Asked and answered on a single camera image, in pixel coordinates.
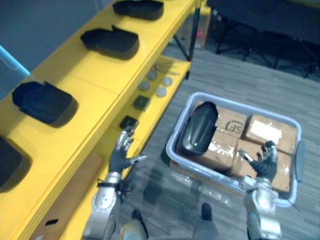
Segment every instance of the plastic crate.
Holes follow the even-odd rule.
[[[176,154],[176,143],[179,138],[179,135],[187,123],[189,116],[196,104],[197,101],[210,101],[215,103],[217,106],[251,116],[252,114],[258,114],[265,116],[270,119],[277,120],[282,123],[294,126],[297,128],[297,138],[296,138],[296,151],[291,158],[291,181],[290,181],[290,191],[282,192],[279,194],[279,197],[275,200],[275,204],[282,208],[290,207],[297,197],[297,187],[298,180],[297,176],[302,175],[302,164],[303,164],[303,155],[304,155],[304,144],[299,144],[301,141],[301,126],[300,124],[292,118],[263,110],[261,108],[253,107],[250,105],[242,104],[239,102],[231,101],[222,97],[214,96],[204,92],[196,92],[192,94],[184,107],[181,115],[173,129],[173,132],[166,145],[167,155],[175,161],[180,167],[193,171],[197,174],[203,175],[212,181],[220,183],[225,187],[232,188],[238,193],[245,193],[243,189],[239,187],[239,181],[237,179],[223,175],[220,172],[207,168],[203,165],[200,165],[192,160],[189,160],[183,156]]]

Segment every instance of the robotic arm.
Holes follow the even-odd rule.
[[[281,239],[280,223],[276,219],[275,199],[278,193],[272,190],[272,181],[277,173],[277,148],[272,141],[263,146],[263,158],[257,153],[258,161],[245,151],[239,154],[247,160],[257,172],[257,178],[245,176],[240,187],[246,190],[243,203],[247,210],[247,232],[249,240]]]
[[[104,181],[97,184],[98,191],[92,200],[90,216],[85,224],[82,239],[109,240],[116,228],[115,215],[121,205],[122,171],[137,162],[146,160],[146,155],[126,158],[133,142],[134,131],[127,127],[121,132],[109,160],[109,172]]]

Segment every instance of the cable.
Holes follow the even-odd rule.
[[[6,65],[10,70],[18,72],[22,77],[27,77],[30,72],[22,66],[9,52],[7,52],[0,45],[0,60]]]
[[[289,203],[291,203],[291,205],[299,212],[301,213],[300,209],[294,204],[292,203],[284,194],[282,194],[281,192],[279,192],[279,194],[284,197]]]

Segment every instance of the white label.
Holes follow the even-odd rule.
[[[260,121],[254,120],[251,125],[250,132],[267,140],[273,141],[275,144],[279,143],[280,138],[282,137],[282,131],[276,129],[272,126],[266,125]]]
[[[223,147],[216,143],[216,141],[213,141],[209,144],[208,147],[209,150],[219,154],[219,155],[226,155],[228,157],[233,158],[234,157],[234,148],[231,146]]]

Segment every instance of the blue wall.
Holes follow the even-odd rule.
[[[92,18],[97,6],[95,0],[0,0],[0,45],[31,72]],[[0,60],[0,100],[21,80]]]

